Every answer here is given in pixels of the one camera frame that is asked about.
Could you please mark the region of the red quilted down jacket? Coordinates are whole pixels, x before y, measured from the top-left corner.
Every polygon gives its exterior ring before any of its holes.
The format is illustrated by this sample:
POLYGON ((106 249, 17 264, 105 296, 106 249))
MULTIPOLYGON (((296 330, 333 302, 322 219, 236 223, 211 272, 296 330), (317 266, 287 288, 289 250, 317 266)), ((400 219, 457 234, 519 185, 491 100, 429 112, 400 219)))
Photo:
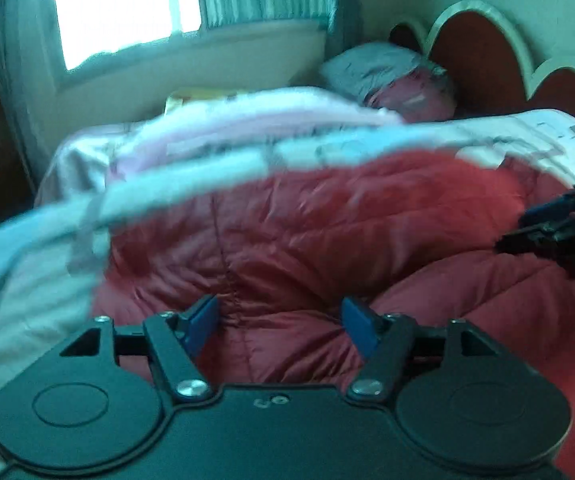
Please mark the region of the red quilted down jacket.
POLYGON ((575 272, 493 249, 564 191, 516 158, 483 169, 445 152, 282 172, 116 230, 92 311, 135 325, 215 295, 222 322, 199 359, 211 382, 340 387, 360 366, 344 298, 429 326, 466 318, 567 396, 557 463, 575 479, 575 272))

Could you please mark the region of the white patterned bed sheet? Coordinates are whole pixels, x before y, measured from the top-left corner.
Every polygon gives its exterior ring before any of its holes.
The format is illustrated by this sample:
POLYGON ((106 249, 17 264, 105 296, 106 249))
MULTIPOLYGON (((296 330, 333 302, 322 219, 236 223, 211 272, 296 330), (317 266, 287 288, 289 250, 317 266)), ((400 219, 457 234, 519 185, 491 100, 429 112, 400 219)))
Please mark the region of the white patterned bed sheet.
MULTIPOLYGON (((575 118, 554 110, 254 144, 164 166, 0 226, 0 389, 97 316, 113 233, 202 195, 282 172, 358 167, 412 151, 445 152, 483 169, 507 158, 575 183, 575 118)), ((0 470, 3 462, 0 458, 0 470)))

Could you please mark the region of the red white scalloped headboard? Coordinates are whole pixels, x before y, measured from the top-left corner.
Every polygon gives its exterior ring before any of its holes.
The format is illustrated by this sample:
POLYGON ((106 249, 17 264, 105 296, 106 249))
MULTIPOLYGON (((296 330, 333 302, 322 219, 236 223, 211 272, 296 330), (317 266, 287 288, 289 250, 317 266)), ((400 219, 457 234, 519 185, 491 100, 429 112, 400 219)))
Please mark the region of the red white scalloped headboard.
POLYGON ((388 41, 447 70, 460 118, 545 108, 575 117, 575 55, 537 62, 517 26, 487 2, 454 3, 431 26, 401 14, 388 41))

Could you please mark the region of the pink folded blanket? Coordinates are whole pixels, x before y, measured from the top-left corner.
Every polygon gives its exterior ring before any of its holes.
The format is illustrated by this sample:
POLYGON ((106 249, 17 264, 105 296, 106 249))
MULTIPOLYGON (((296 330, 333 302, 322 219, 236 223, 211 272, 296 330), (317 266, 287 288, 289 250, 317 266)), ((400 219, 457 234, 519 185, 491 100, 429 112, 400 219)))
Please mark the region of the pink folded blanket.
POLYGON ((145 122, 80 130, 61 143, 42 178, 37 207, 101 192, 116 181, 181 160, 323 130, 399 126, 402 115, 316 87, 190 101, 145 122))

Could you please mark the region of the yellow cloth near window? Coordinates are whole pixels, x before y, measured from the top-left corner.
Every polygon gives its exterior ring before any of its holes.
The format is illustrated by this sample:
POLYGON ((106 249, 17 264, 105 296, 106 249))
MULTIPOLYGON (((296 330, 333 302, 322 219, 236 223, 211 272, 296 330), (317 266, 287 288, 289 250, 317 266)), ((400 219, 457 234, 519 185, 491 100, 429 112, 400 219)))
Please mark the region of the yellow cloth near window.
POLYGON ((164 113, 169 114, 176 108, 191 102, 231 99, 246 93, 248 93, 246 90, 241 89, 181 88, 167 96, 164 113))

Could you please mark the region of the grey-blue right curtain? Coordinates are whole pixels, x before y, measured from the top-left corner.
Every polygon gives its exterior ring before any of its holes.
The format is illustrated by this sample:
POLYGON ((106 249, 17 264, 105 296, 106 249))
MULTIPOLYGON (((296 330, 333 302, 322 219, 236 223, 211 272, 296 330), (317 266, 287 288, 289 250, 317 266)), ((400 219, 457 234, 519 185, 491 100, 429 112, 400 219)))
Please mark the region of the grey-blue right curtain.
POLYGON ((356 47, 362 39, 363 21, 360 0, 332 0, 327 28, 327 57, 356 47))

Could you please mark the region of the grey-blue curtain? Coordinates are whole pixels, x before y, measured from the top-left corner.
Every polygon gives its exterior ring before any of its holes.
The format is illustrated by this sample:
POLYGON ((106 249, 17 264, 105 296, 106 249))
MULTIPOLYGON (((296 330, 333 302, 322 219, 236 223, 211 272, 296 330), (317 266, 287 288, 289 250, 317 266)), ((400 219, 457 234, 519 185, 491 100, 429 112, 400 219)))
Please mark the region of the grey-blue curtain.
POLYGON ((33 192, 59 143, 57 31, 54 0, 0 0, 0 101, 33 192))
POLYGON ((327 28, 327 57, 356 47, 362 39, 363 21, 360 0, 332 0, 327 28))

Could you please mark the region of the bright window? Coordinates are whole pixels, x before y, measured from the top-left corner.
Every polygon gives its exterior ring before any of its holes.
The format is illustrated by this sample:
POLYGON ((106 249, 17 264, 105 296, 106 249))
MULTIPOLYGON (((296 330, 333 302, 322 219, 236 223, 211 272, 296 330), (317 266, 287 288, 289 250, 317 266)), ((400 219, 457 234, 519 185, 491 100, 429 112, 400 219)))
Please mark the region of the bright window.
POLYGON ((52 0, 48 51, 59 88, 187 44, 323 29, 333 0, 52 0))

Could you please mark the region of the grey-blue left curtain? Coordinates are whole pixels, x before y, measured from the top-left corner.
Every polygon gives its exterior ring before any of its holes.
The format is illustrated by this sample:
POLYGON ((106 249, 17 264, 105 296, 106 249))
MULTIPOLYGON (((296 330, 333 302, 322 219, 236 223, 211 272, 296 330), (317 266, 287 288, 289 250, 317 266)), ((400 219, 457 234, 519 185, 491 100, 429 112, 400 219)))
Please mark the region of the grey-blue left curtain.
POLYGON ((33 192, 59 143, 57 31, 54 0, 0 0, 0 101, 33 192))

